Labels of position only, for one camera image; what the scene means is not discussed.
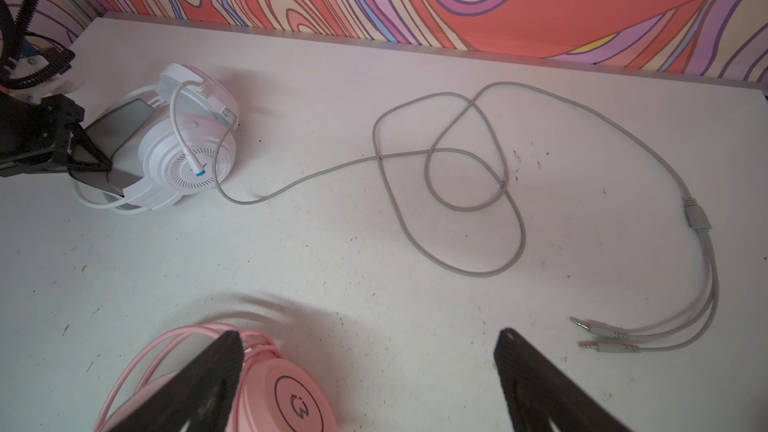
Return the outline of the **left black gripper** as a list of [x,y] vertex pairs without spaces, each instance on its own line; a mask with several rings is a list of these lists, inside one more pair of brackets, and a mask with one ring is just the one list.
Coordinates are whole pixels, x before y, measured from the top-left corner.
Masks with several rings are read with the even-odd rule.
[[64,95],[37,104],[1,95],[1,176],[109,172],[112,160],[81,126],[85,110]]

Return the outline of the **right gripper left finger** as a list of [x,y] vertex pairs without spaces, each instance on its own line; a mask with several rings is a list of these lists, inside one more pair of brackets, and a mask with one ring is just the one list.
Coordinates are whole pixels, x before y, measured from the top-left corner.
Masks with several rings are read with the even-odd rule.
[[218,335],[162,385],[127,403],[105,424],[107,431],[224,431],[244,361],[240,334]]

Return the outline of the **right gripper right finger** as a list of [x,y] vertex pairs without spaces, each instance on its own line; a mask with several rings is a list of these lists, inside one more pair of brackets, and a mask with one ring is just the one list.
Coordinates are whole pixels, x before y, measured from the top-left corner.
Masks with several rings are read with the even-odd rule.
[[494,363],[515,431],[628,429],[512,328],[500,331]]

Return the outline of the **pink cat-ear headphones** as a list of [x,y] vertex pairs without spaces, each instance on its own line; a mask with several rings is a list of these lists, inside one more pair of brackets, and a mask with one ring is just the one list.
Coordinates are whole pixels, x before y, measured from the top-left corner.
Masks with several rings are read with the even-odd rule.
[[179,370],[160,377],[154,374],[168,356],[186,341],[209,338],[210,345],[221,333],[240,334],[244,361],[239,386],[224,431],[335,431],[337,420],[317,383],[300,367],[287,360],[277,344],[259,330],[242,330],[224,323],[205,323],[173,329],[145,346],[126,366],[105,399],[94,428],[105,424],[127,403],[162,385]]

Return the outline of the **white headphones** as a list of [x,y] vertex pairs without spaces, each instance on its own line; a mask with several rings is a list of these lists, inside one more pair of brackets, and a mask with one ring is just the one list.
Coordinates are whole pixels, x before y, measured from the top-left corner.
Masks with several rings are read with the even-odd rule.
[[232,171],[239,107],[202,70],[171,63],[158,81],[110,105],[85,129],[112,162],[107,172],[73,172],[75,197],[124,214],[166,209],[214,188]]

